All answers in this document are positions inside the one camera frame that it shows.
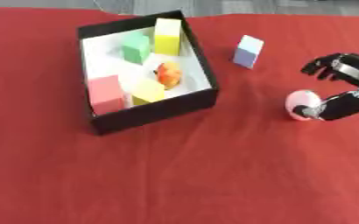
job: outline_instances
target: light blue cube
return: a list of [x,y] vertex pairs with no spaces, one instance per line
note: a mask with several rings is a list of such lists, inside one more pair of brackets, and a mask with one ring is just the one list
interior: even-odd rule
[[234,63],[243,67],[253,68],[263,45],[263,40],[244,35],[241,39],[241,43],[236,48]]

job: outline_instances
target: cable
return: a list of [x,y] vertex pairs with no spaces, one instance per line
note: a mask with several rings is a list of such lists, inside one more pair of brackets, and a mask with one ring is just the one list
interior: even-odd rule
[[92,2],[94,3],[94,5],[95,5],[100,11],[103,11],[103,12],[108,13],[106,10],[103,9],[103,7],[101,6],[101,4],[100,4],[97,0],[92,0]]

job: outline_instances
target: foam block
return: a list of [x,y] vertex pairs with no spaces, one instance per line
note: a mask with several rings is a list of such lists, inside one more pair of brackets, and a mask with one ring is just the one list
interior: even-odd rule
[[129,62],[143,64],[150,52],[150,38],[141,32],[132,33],[123,41],[123,58]]
[[165,86],[151,79],[140,81],[132,93],[134,105],[144,105],[150,102],[158,102],[165,98]]
[[234,62],[243,67],[253,68],[263,45],[263,40],[252,38],[247,35],[243,36],[241,43],[236,48]]
[[178,56],[180,53],[181,21],[158,18],[155,24],[155,53]]
[[124,108],[124,93],[117,75],[89,80],[88,93],[96,115],[104,115]]

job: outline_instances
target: green cube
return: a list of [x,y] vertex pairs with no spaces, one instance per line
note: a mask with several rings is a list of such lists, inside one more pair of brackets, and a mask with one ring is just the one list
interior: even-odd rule
[[123,41],[123,58],[129,62],[143,64],[150,51],[150,38],[141,32],[128,35]]

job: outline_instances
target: red tablecloth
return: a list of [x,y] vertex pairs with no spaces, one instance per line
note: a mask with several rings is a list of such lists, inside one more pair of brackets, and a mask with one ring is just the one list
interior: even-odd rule
[[[283,110],[296,89],[354,89],[299,69],[359,53],[359,17],[189,18],[222,86],[216,106],[92,136],[75,29],[121,18],[0,9],[0,224],[359,224],[359,115]],[[265,41],[251,71],[230,62],[243,34]]]

